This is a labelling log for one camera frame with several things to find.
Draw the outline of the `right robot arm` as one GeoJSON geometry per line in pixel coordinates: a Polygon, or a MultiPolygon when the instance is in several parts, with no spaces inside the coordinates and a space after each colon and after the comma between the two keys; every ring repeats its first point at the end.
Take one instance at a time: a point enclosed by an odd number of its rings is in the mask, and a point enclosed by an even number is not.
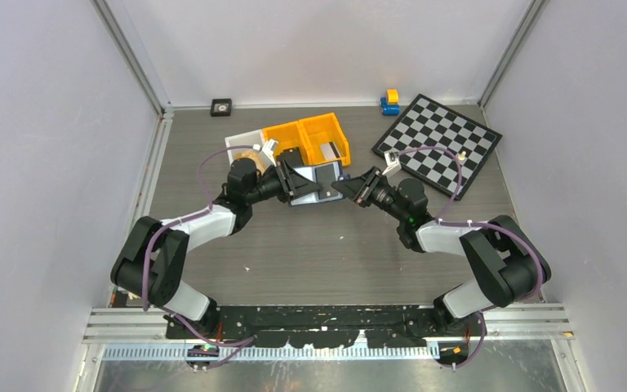
{"type": "Polygon", "coordinates": [[[471,314],[536,294],[551,277],[545,258],[510,216],[455,223],[435,218],[419,180],[392,186],[377,167],[331,186],[360,207],[374,205],[396,218],[404,247],[466,258],[473,278],[434,300],[434,326],[444,335],[456,334],[471,314]]]}

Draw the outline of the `dark credit card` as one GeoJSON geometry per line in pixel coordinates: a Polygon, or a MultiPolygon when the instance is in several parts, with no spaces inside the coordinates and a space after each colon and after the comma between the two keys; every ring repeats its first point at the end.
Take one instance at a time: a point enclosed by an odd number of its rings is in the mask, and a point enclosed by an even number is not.
{"type": "Polygon", "coordinates": [[[332,187],[332,182],[337,178],[337,166],[334,163],[322,165],[314,169],[316,182],[321,185],[318,191],[318,199],[328,199],[337,197],[339,192],[332,187]]]}

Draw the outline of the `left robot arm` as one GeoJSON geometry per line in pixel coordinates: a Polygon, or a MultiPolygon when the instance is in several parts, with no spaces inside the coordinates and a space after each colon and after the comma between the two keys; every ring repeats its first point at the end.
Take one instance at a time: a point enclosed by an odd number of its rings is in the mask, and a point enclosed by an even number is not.
{"type": "Polygon", "coordinates": [[[217,238],[240,231],[252,217],[252,206],[271,198],[282,203],[315,193],[322,186],[288,163],[259,172],[247,158],[235,160],[218,197],[197,212],[169,220],[141,217],[131,228],[115,261],[111,282],[153,305],[186,319],[197,337],[217,328],[216,302],[183,281],[187,254],[217,238]]]}

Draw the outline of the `blue leather card holder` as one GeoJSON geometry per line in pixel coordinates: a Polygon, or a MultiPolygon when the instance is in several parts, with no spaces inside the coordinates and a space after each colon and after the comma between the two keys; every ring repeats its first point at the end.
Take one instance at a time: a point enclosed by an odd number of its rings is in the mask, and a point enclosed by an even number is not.
{"type": "Polygon", "coordinates": [[[343,166],[339,161],[324,163],[315,166],[296,167],[295,172],[306,180],[313,182],[316,187],[305,192],[302,196],[290,201],[290,207],[310,204],[320,204],[339,201],[344,198],[342,193],[332,187],[332,183],[339,180],[343,173],[343,166]]]}

